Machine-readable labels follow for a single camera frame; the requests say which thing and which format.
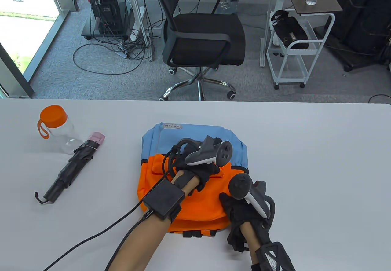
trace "white table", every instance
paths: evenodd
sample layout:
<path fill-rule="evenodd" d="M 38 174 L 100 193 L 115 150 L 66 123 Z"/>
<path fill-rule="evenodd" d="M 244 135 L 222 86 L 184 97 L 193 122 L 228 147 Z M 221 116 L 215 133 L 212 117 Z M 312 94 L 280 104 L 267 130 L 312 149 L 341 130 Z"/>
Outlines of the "white table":
<path fill-rule="evenodd" d="M 54 204 L 40 205 L 69 155 L 50 152 L 39 112 L 62 105 L 86 138 L 104 144 Z M 233 130 L 250 175 L 276 203 L 270 232 L 297 271 L 383 270 L 391 253 L 391 107 L 386 104 L 0 101 L 0 270 L 39 271 L 103 230 L 136 202 L 141 136 L 156 123 Z M 141 211 L 75 250 L 52 270 L 103 270 Z M 250 256 L 215 238 L 166 235 L 147 270 L 250 270 Z"/>

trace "black mesh chair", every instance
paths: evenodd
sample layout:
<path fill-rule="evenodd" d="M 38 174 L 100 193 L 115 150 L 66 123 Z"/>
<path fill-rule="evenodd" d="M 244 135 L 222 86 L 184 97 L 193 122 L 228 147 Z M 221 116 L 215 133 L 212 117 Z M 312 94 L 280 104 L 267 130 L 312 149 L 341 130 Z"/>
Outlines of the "black mesh chair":
<path fill-rule="evenodd" d="M 179 82 L 159 98 L 168 100 L 172 91 L 196 82 L 199 100 L 205 100 L 203 83 L 228 87 L 229 99 L 236 95 L 235 88 L 225 82 L 206 78 L 208 71 L 216 70 L 220 64 L 241 65 L 244 60 L 246 40 L 243 26 L 236 15 L 215 14 L 220 0 L 217 0 L 211 14 L 191 13 L 173 17 L 179 0 L 160 0 L 166 21 L 162 37 L 165 42 L 163 61 L 172 67 L 170 74 L 177 68 L 184 70 L 191 78 Z M 195 67 L 195 73 L 188 69 Z"/>

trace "hand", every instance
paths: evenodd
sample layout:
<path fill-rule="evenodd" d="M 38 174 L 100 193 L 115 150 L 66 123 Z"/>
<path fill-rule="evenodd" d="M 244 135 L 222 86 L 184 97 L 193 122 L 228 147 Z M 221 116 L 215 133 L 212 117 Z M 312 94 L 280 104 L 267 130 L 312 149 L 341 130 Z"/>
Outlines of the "hand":
<path fill-rule="evenodd" d="M 231 221 L 231 232 L 229 233 L 227 241 L 235 251 L 242 253 L 243 251 L 247 250 L 247 248 L 244 247 L 244 243 L 249 243 L 249 238 L 243 235 L 240 227 L 245 222 L 250 222 L 253 228 L 255 226 L 267 226 L 268 221 L 262 218 L 261 215 L 255 210 L 253 205 L 247 204 L 244 199 L 236 200 L 226 193 L 221 193 L 219 195 L 219 199 L 224 208 L 224 211 Z"/>
<path fill-rule="evenodd" d="M 215 138 L 215 143 L 221 142 L 221 139 Z M 186 176 L 197 176 L 200 180 L 198 186 L 196 187 L 197 191 L 201 191 L 204 189 L 205 184 L 209 181 L 209 178 L 211 175 L 218 174 L 220 172 L 220 168 L 216 166 L 214 163 L 210 164 L 200 164 L 200 165 L 194 165 L 189 166 L 185 163 L 185 158 L 197 151 L 199 148 L 193 146 L 192 144 L 187 144 L 184 148 L 183 154 L 180 154 L 174 163 L 174 166 L 176 167 L 177 172 L 180 170 L 183 170 L 183 174 Z"/>

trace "black bag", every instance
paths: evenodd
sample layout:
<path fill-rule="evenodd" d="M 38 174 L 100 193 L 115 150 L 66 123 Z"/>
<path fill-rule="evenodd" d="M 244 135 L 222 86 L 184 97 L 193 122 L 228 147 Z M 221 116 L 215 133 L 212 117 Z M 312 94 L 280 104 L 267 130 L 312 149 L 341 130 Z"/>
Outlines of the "black bag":
<path fill-rule="evenodd" d="M 278 10 L 270 19 L 277 36 L 288 47 L 297 40 L 308 40 L 308 36 L 299 22 L 294 17 L 288 17 L 288 12 Z M 292 46 L 292 49 L 307 49 L 308 43 L 298 43 Z"/>

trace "chrome chair base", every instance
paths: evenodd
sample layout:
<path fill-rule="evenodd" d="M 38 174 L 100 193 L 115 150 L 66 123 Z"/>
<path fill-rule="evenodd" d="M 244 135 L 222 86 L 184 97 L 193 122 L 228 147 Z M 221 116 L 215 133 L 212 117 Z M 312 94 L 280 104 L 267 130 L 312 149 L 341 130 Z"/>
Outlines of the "chrome chair base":
<path fill-rule="evenodd" d="M 204 83 L 209 83 L 209 84 L 218 84 L 224 87 L 227 87 L 230 89 L 230 91 L 227 94 L 228 99 L 232 100 L 236 96 L 236 89 L 233 87 L 233 85 L 225 82 L 225 81 L 217 81 L 215 79 L 210 79 L 205 77 L 205 74 L 210 70 L 210 67 L 197 67 L 196 72 L 192 72 L 191 70 L 185 68 L 185 67 L 179 67 L 181 70 L 186 72 L 188 75 L 191 76 L 191 78 L 187 81 L 182 81 L 179 82 L 172 87 L 168 88 L 167 91 L 165 91 L 162 96 L 160 96 L 159 100 L 160 101 L 167 101 L 169 99 L 169 95 L 172 93 L 172 91 L 189 86 L 193 84 L 194 82 L 197 83 L 198 85 L 198 100 L 199 101 L 205 101 L 205 94 L 204 94 L 204 89 L 203 89 L 203 84 Z M 170 68 L 169 73 L 170 74 L 175 74 L 177 72 L 177 68 Z"/>

